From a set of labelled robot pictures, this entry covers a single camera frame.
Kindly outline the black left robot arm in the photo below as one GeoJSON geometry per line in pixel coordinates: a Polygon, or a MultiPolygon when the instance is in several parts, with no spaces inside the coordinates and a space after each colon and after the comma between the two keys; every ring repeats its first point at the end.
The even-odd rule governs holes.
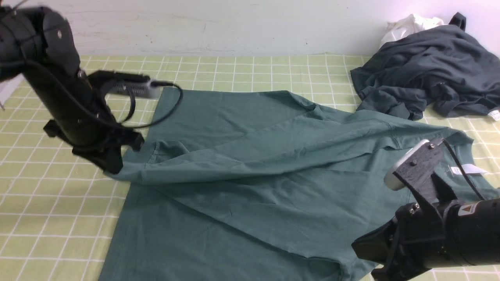
{"type": "Polygon", "coordinates": [[[68,20],[45,6],[1,7],[1,81],[21,74],[51,119],[43,127],[102,171],[123,168],[121,148],[141,149],[143,136],[111,113],[105,96],[131,75],[80,67],[68,20]]]}

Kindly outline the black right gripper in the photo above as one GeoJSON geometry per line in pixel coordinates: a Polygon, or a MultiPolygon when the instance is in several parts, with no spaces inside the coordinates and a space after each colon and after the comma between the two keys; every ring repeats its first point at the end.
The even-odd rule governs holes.
{"type": "Polygon", "coordinates": [[[381,264],[375,281],[409,281],[431,269],[450,266],[445,212],[449,203],[400,207],[383,226],[352,243],[358,258],[381,264]]]}

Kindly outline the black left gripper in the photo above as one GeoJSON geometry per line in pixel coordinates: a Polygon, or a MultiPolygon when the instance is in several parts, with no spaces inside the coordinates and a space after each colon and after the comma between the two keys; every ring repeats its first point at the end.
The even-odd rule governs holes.
{"type": "Polygon", "coordinates": [[[108,174],[123,168],[122,146],[141,149],[144,138],[119,123],[105,96],[120,81],[145,82],[145,75],[99,70],[86,76],[43,72],[43,104],[50,119],[43,130],[72,147],[72,152],[108,174]]]}

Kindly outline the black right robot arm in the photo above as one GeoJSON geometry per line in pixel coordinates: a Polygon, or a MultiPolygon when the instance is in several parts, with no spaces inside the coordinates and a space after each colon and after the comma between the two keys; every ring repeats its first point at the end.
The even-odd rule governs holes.
{"type": "Polygon", "coordinates": [[[352,249],[358,258],[382,265],[371,271],[376,281],[409,281],[441,267],[499,264],[499,199],[451,201],[432,212],[409,203],[356,239],[352,249]]]}

